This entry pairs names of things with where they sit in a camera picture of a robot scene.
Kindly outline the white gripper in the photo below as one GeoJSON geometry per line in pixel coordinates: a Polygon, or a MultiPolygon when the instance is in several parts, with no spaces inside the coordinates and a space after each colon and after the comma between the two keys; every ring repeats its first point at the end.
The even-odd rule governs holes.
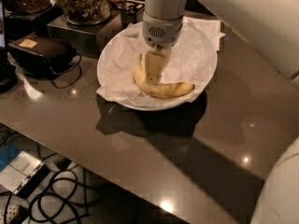
{"type": "Polygon", "coordinates": [[[175,20],[160,20],[143,14],[142,35],[151,47],[160,47],[161,50],[152,49],[145,54],[146,80],[150,85],[160,83],[162,72],[169,61],[170,50],[180,36],[183,18],[175,20]]]}

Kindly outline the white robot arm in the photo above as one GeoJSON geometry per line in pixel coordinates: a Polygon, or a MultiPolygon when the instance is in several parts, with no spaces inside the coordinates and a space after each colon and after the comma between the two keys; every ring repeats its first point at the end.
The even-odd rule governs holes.
{"type": "MultiPolygon", "coordinates": [[[[299,88],[299,0],[198,0],[299,88]]],[[[146,0],[145,15],[177,23],[183,0],[146,0]]],[[[299,143],[265,181],[252,224],[299,224],[299,143]]]]}

